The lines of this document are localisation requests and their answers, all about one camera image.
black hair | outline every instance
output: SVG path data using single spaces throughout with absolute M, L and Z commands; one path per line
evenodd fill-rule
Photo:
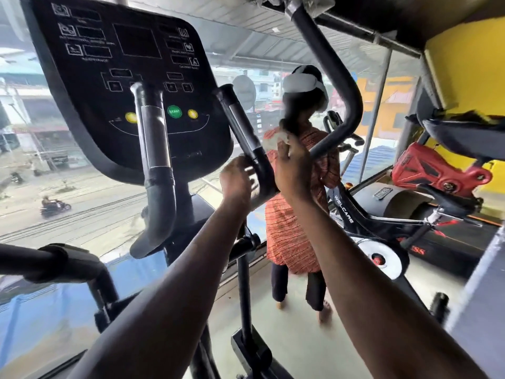
M 323 75 L 314 65 L 301 65 L 305 67 L 301 72 L 298 73 L 306 73 L 312 74 L 315 76 L 319 82 L 323 82 Z M 293 70 L 293 73 L 296 72 L 301 66 Z M 300 92 L 300 93 L 284 93 L 282 96 L 282 101 L 284 102 L 284 106 L 286 108 L 284 119 L 281 120 L 281 128 L 293 133 L 296 136 L 299 136 L 300 126 L 298 124 L 298 117 L 301 112 L 304 110 L 313 108 L 316 105 L 321 103 L 321 100 L 324 98 L 324 92 L 315 88 L 308 92 Z

green button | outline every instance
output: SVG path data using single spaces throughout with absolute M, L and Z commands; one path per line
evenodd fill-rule
M 182 110 L 179 106 L 170 105 L 167 109 L 168 115 L 172 118 L 181 118 Z

person's hand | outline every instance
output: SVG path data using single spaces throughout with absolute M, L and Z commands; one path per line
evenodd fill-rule
M 312 159 L 307 148 L 298 137 L 288 133 L 288 142 L 277 142 L 275 183 L 287 203 L 312 200 Z
M 249 166 L 246 158 L 239 156 L 232 159 L 219 175 L 223 189 L 223 202 L 246 214 L 249 213 L 251 207 L 252 181 L 249 176 L 254 174 L 254 169 L 246 170 Z

gray round sign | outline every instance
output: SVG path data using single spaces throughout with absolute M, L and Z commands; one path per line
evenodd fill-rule
M 254 106 L 256 101 L 256 87 L 254 82 L 246 75 L 241 74 L 233 79 L 233 91 L 245 111 Z

bare foot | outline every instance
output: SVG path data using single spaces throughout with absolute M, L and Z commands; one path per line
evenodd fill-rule
M 331 313 L 333 312 L 333 309 L 331 308 L 330 304 L 327 301 L 324 301 L 323 304 L 323 310 L 318 311 L 318 320 L 320 324 L 328 322 L 328 320 L 331 318 Z

